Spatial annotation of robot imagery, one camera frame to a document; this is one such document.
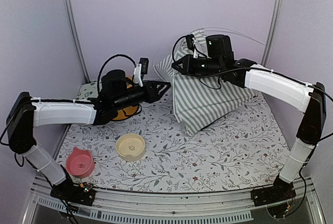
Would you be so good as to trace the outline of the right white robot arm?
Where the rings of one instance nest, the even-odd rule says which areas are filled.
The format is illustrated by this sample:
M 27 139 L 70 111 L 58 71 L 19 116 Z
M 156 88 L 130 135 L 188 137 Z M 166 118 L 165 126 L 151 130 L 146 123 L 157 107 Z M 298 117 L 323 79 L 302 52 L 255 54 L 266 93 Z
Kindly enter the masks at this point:
M 193 34 L 183 37 L 187 54 L 174 60 L 172 68 L 184 76 L 196 78 L 218 77 L 224 82 L 257 90 L 279 99 L 303 113 L 296 140 L 289 157 L 269 190 L 273 201 L 280 201 L 289 193 L 289 185 L 309 162 L 317 144 L 322 141 L 326 120 L 325 87 L 321 83 L 310 84 L 267 69 L 255 61 L 234 59 L 230 37 L 216 34 L 206 37 L 207 54 L 201 50 Z

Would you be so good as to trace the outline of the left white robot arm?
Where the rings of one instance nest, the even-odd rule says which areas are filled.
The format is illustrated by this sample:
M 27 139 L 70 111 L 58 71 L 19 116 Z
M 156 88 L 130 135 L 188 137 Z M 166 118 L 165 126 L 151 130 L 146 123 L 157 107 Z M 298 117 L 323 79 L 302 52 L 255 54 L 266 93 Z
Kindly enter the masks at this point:
M 112 70 L 97 81 L 97 97 L 86 100 L 42 99 L 22 92 L 6 120 L 3 132 L 7 146 L 22 155 L 41 172 L 66 200 L 77 196 L 77 188 L 65 169 L 40 147 L 33 136 L 35 127 L 57 124 L 101 126 L 118 116 L 118 112 L 140 103 L 159 101 L 171 87 L 169 82 L 144 81 L 142 74 L 131 80 L 123 70 Z

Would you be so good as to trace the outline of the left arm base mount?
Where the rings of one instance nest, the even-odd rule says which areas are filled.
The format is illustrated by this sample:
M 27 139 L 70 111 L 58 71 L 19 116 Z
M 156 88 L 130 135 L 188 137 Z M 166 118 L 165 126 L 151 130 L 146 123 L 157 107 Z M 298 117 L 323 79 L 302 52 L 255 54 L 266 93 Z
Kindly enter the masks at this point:
M 52 185 L 50 196 L 64 202 L 92 206 L 96 191 L 86 186 L 80 186 L 72 181 L 64 181 L 59 185 Z

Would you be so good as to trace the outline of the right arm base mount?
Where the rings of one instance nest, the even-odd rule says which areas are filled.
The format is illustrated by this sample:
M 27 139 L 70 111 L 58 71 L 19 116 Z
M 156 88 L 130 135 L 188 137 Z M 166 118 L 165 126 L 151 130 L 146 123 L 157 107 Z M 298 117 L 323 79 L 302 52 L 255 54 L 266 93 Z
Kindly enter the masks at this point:
M 292 199 L 296 196 L 296 192 L 292 183 L 283 182 L 268 187 L 256 187 L 251 191 L 250 196 L 255 206 L 262 206 Z

